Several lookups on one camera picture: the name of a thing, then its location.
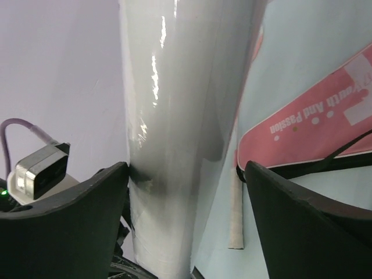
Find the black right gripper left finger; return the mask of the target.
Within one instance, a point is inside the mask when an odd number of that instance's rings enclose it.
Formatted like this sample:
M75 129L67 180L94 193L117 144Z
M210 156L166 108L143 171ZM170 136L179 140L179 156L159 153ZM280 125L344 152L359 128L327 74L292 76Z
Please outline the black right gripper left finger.
M126 195L119 162L43 200L1 213L2 278L107 278Z

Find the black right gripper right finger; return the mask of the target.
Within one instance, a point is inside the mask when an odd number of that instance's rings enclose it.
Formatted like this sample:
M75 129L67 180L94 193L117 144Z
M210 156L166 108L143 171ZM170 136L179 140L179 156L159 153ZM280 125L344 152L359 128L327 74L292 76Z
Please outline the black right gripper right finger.
M245 167L270 278L371 278L371 211Z

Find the white shuttlecock tube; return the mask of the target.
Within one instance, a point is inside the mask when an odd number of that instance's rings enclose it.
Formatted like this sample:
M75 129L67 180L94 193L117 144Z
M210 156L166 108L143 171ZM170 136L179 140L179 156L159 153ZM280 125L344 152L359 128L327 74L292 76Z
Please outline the white shuttlecock tube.
M266 1L120 1L136 262L190 278Z

